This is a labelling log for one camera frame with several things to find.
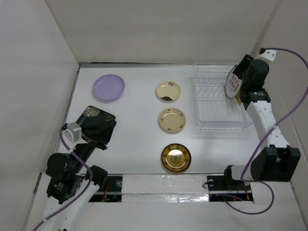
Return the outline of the black floral square plate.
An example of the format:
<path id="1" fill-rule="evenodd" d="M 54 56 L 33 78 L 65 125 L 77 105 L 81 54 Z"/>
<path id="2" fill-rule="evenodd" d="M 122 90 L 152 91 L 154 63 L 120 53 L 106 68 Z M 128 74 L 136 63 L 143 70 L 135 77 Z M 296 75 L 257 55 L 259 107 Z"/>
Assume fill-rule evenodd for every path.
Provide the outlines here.
<path id="1" fill-rule="evenodd" d="M 115 120 L 116 117 L 104 110 L 89 105 L 81 116 L 77 119 L 76 123 L 81 127 L 95 128 L 102 126 L 105 122 Z"/>

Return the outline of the white plate red characters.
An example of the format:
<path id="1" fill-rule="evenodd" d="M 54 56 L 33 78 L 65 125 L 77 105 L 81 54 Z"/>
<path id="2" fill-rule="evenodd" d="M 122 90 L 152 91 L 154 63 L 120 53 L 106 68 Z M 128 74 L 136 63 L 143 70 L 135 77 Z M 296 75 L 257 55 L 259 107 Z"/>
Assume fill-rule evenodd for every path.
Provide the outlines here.
<path id="1" fill-rule="evenodd" d="M 242 80 L 233 73 L 236 67 L 237 65 L 230 70 L 226 78 L 224 90 L 228 99 L 234 98 L 238 94 L 241 87 Z"/>

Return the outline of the bamboo woven tray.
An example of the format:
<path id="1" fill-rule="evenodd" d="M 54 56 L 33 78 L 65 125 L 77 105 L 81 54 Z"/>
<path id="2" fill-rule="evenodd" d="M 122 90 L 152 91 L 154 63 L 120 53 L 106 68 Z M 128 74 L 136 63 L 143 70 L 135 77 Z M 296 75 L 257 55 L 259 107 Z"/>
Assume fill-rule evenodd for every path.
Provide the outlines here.
<path id="1" fill-rule="evenodd" d="M 237 101 L 237 103 L 238 103 L 239 105 L 242 104 L 241 92 L 240 92 L 240 91 L 236 94 L 235 99 L 236 99 L 236 101 Z"/>

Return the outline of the purple round plate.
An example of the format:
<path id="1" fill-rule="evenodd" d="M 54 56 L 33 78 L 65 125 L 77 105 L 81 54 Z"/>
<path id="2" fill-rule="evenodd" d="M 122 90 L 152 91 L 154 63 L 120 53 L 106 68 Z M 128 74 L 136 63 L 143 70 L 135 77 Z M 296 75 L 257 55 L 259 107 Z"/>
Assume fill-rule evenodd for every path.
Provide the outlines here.
<path id="1" fill-rule="evenodd" d="M 125 90 L 123 78 L 114 74 L 99 77 L 93 84 L 93 95 L 103 101 L 113 101 L 119 98 Z"/>

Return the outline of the dark golden patterned plate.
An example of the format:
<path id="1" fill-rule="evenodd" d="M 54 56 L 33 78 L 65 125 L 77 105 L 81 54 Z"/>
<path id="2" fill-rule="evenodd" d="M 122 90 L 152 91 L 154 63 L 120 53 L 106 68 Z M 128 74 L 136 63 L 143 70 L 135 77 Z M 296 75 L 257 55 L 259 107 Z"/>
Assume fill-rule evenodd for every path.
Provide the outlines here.
<path id="1" fill-rule="evenodd" d="M 166 170 L 172 173 L 182 173 L 191 165 L 192 156 L 184 145 L 172 143 L 163 149 L 161 162 Z"/>

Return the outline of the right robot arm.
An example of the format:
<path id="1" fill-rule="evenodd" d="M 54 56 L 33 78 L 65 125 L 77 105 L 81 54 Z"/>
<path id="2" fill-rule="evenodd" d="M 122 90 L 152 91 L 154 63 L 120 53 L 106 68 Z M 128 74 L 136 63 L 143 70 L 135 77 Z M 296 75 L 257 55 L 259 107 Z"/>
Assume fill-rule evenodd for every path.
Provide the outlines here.
<path id="1" fill-rule="evenodd" d="M 263 87 L 275 57 L 275 50 L 266 50 L 256 58 L 246 55 L 233 71 L 242 81 L 240 102 L 253 121 L 259 144 L 247 164 L 226 167 L 222 183 L 227 189 L 234 189 L 240 181 L 288 182 L 301 157 L 300 150 L 282 135 Z"/>

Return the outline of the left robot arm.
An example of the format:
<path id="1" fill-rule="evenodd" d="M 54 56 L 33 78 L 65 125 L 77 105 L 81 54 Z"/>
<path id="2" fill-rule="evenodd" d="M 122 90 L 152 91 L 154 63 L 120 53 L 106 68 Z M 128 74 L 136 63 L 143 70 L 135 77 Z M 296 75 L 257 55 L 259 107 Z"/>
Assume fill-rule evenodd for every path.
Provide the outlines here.
<path id="1" fill-rule="evenodd" d="M 106 150 L 116 126 L 114 119 L 80 119 L 64 124 L 59 138 L 67 153 L 54 153 L 47 161 L 50 182 L 42 221 L 36 231 L 70 231 L 96 192 L 110 188 L 108 172 L 86 161 L 95 149 Z"/>

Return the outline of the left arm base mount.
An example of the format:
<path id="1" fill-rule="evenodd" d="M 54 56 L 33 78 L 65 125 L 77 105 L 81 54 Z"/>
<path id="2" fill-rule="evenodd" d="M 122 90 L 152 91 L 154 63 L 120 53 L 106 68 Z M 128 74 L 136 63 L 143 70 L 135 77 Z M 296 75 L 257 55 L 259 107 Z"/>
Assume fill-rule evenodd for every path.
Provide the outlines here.
<path id="1" fill-rule="evenodd" d="M 108 182 L 99 189 L 89 200 L 92 203 L 122 202 L 123 175 L 108 175 Z"/>

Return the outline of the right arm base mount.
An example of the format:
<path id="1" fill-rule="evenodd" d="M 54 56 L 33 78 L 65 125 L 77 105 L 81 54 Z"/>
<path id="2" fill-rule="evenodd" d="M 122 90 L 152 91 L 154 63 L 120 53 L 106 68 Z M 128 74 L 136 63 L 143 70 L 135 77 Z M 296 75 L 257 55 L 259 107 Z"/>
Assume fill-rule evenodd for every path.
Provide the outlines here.
<path id="1" fill-rule="evenodd" d="M 254 201 L 250 185 L 238 180 L 226 182 L 223 175 L 208 175 L 203 188 L 208 189 L 210 202 Z"/>

